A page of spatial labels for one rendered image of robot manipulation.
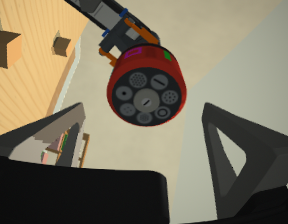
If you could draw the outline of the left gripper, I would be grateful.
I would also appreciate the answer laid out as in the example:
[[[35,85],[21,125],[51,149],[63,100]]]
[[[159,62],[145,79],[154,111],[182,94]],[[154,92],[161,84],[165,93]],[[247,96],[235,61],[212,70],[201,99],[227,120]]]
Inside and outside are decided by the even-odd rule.
[[[79,3],[81,11],[93,14],[93,12],[96,11],[96,8],[99,7],[101,0],[79,0]]]

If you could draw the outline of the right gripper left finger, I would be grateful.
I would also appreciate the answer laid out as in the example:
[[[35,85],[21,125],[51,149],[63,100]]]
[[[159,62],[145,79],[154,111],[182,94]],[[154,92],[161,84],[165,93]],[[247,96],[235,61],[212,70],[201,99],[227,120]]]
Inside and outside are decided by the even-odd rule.
[[[85,124],[83,103],[76,103],[54,115],[23,125],[0,135],[0,156],[10,160],[42,164],[44,149],[69,129],[66,144],[58,163],[59,167],[77,168]]]

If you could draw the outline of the small brown block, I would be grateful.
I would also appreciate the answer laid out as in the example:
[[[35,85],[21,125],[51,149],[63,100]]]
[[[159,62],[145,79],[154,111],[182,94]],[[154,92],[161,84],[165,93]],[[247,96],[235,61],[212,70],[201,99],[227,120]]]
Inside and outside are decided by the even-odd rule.
[[[0,67],[10,68],[22,57],[22,34],[0,32]]]
[[[67,39],[67,37],[60,37],[58,41],[56,41],[54,45],[55,55],[68,57],[69,51],[72,48],[72,41],[71,39]]]

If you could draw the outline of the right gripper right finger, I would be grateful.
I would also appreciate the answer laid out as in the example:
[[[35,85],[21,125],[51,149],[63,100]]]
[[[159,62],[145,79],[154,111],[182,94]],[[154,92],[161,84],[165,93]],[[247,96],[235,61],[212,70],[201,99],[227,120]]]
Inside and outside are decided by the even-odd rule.
[[[288,136],[211,103],[204,104],[201,121],[217,220],[236,216],[254,193],[288,184]],[[245,152],[245,165],[238,176],[222,147],[217,128]]]

